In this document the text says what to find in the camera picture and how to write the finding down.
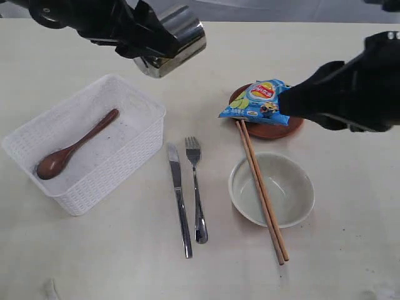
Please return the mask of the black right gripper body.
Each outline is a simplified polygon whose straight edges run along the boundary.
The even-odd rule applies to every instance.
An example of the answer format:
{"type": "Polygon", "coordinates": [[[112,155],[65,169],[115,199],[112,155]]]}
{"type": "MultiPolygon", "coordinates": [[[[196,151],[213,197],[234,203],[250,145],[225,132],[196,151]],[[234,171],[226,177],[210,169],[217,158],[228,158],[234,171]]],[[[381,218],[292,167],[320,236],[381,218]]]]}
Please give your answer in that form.
{"type": "Polygon", "coordinates": [[[364,50],[318,81],[319,114],[351,131],[385,132],[399,124],[399,32],[364,40],[364,50]]]}

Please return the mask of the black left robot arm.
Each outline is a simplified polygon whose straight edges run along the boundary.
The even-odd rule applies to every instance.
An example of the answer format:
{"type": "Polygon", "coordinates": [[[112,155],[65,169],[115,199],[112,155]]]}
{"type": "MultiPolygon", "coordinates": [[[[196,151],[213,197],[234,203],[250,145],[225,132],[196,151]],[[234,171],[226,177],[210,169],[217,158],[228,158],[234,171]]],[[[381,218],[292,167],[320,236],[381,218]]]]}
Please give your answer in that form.
{"type": "Polygon", "coordinates": [[[122,57],[174,58],[179,42],[160,22],[152,7],[138,1],[13,1],[49,29],[73,28],[99,46],[112,46],[122,57]]]}

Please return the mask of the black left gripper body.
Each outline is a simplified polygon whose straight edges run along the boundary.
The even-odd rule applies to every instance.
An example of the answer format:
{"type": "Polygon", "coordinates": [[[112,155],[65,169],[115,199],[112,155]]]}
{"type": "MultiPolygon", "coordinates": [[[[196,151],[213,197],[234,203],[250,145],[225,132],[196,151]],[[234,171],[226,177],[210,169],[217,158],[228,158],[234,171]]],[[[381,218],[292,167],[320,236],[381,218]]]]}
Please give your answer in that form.
{"type": "Polygon", "coordinates": [[[147,2],[72,1],[71,27],[94,44],[143,46],[146,29],[147,2]]]}

